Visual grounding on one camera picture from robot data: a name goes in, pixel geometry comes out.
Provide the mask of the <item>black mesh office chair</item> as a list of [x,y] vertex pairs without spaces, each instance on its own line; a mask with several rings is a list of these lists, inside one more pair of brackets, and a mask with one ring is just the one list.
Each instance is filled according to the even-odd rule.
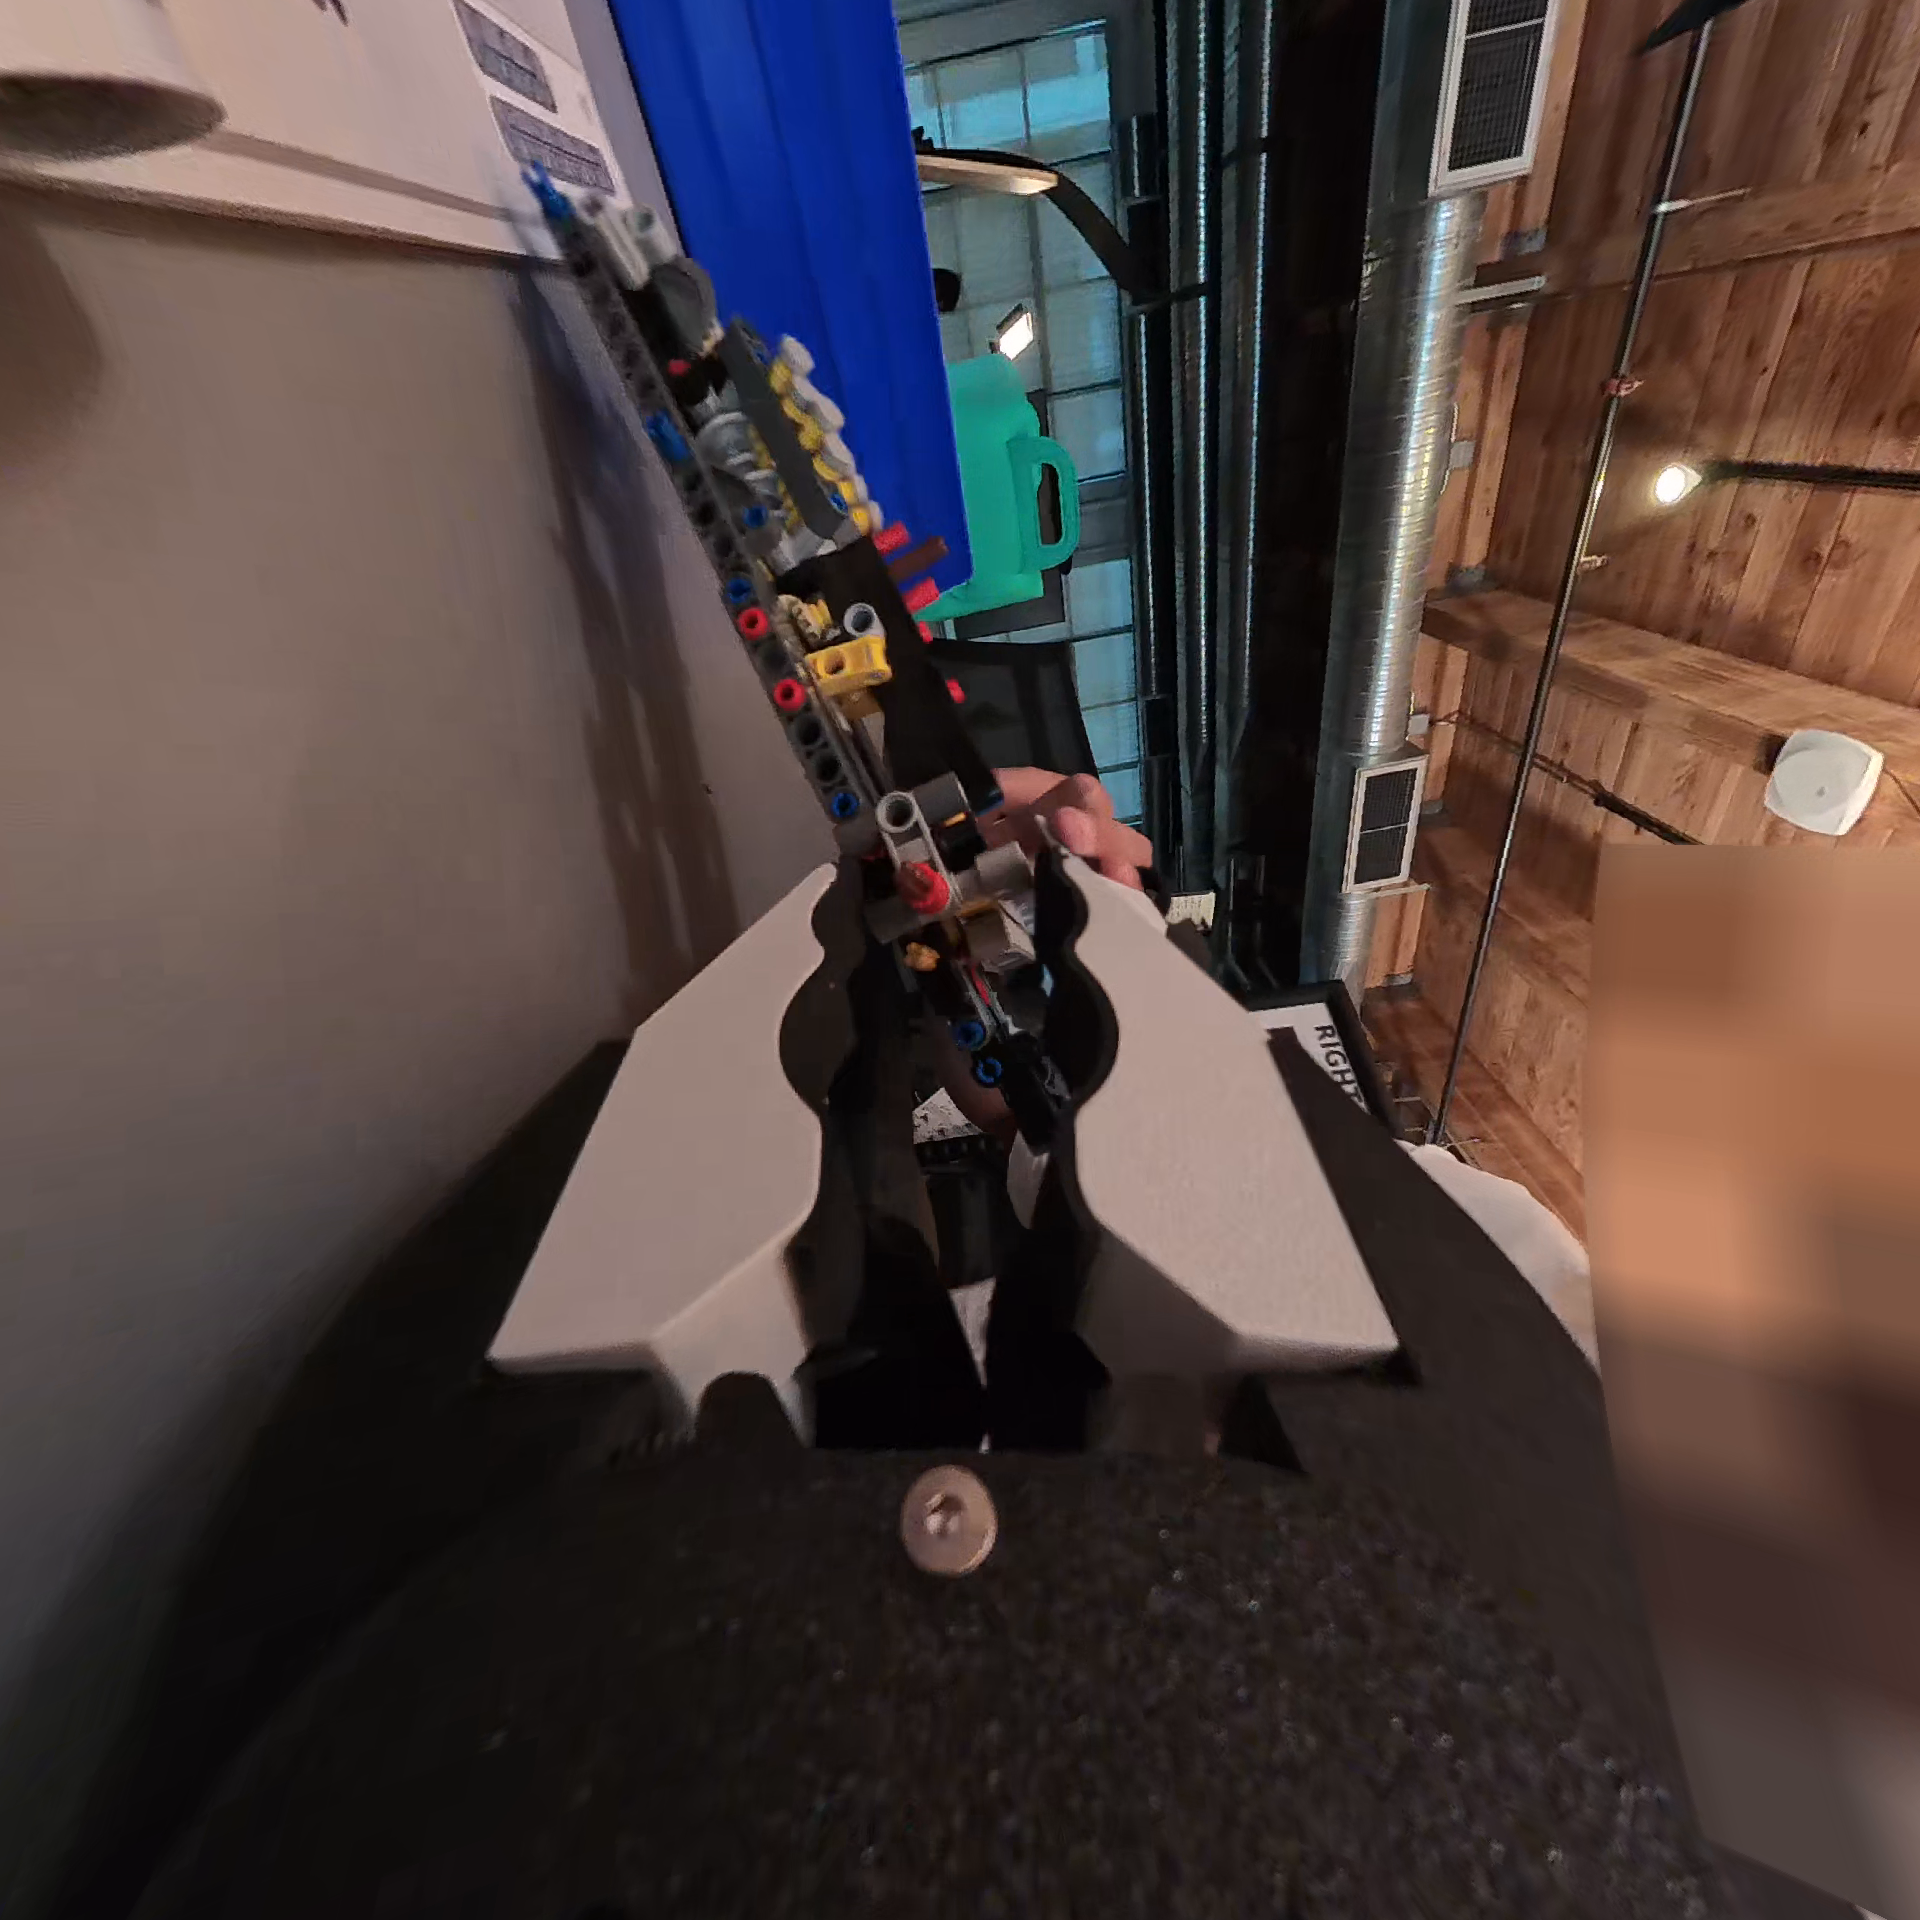
[[936,637],[926,654],[955,690],[966,735],[992,767],[1096,774],[1070,640]]

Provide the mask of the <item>person's white shirt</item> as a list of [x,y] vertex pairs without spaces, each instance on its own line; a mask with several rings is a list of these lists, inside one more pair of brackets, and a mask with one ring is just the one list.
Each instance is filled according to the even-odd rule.
[[1403,1142],[1403,1149],[1534,1286],[1590,1369],[1600,1369],[1590,1257],[1572,1229],[1526,1186],[1443,1144]]

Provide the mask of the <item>white folding stand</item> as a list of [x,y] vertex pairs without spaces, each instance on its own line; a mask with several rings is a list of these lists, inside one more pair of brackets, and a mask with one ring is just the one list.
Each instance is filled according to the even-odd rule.
[[1168,272],[1151,255],[1137,250],[1101,206],[1077,180],[1067,178],[1062,167],[1006,151],[941,149],[920,125],[911,128],[911,141],[920,185],[1006,199],[1044,199],[1053,206],[1087,244],[1134,310],[1155,313],[1197,298],[1208,289],[1204,280],[1174,285]]

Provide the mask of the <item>white air vent grille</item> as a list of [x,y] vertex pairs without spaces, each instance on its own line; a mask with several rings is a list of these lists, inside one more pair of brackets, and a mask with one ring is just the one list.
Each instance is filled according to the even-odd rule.
[[1453,2],[1431,141],[1428,193],[1524,178],[1539,154],[1561,2]]
[[1344,895],[1372,895],[1408,881],[1425,770],[1425,752],[1358,767],[1339,868]]

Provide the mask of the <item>blue plastic bin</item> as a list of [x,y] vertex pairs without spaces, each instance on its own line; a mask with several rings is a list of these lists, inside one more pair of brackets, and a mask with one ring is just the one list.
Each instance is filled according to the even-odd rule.
[[886,2],[612,2],[684,248],[814,354],[861,477],[941,590],[971,572],[941,318]]

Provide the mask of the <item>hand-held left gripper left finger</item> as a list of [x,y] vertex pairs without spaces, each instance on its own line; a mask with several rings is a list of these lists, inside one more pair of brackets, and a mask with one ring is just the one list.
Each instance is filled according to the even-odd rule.
[[504,1375],[645,1373],[676,1413],[761,1375],[806,1426],[790,1247],[840,1072],[840,870],[822,864],[631,1034],[486,1345]]

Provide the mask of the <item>lego chassis model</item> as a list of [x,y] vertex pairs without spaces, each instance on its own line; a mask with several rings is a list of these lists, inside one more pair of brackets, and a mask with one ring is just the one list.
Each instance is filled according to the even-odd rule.
[[701,544],[787,746],[857,874],[871,940],[1041,1151],[1070,1089],[1041,1026],[1037,884],[984,825],[1000,782],[932,657],[928,560],[904,560],[808,349],[725,319],[646,206],[519,164],[643,436]]

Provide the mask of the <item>person's right hand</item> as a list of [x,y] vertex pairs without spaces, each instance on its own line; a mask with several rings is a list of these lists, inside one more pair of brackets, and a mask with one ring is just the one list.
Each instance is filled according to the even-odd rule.
[[1030,858],[1055,845],[1101,877],[1145,890],[1145,870],[1155,864],[1151,842],[1137,828],[1117,817],[1101,782],[1037,765],[1006,765],[995,776],[999,805],[981,817],[992,845],[1019,845]]

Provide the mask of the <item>teal bag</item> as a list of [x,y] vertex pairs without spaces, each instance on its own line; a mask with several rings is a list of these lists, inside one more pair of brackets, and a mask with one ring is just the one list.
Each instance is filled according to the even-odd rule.
[[1039,431],[1017,361],[983,352],[948,362],[947,380],[971,572],[923,605],[926,622],[1039,601],[1047,576],[1071,560],[1081,537],[1077,468]]

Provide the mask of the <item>silver ventilation duct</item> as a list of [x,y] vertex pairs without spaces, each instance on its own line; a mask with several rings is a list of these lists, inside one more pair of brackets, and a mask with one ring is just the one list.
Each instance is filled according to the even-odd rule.
[[1405,754],[1425,569],[1449,473],[1463,318],[1483,193],[1432,191],[1452,125],[1452,29],[1463,5],[1383,8],[1374,149],[1353,309],[1301,962],[1358,1001],[1375,895],[1345,881],[1360,774]]

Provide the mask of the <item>open instruction booklet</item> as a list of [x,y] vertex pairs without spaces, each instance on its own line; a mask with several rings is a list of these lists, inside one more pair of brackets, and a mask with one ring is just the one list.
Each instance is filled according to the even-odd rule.
[[4,185],[553,257],[633,204],[564,5],[4,5]]

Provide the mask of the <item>white square ceiling device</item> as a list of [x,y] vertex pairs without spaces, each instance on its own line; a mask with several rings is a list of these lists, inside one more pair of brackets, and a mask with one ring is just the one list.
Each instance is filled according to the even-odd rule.
[[1789,730],[1769,770],[1763,805],[1775,821],[1844,837],[1865,816],[1885,772],[1883,752],[1829,728]]

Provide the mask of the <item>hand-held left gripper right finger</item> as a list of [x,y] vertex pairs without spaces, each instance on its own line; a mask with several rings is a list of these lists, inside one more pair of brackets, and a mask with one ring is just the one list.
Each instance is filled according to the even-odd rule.
[[1071,1321],[1108,1375],[1331,1373],[1399,1334],[1262,1026],[1151,900],[1044,854],[1048,1170],[1084,1250]]

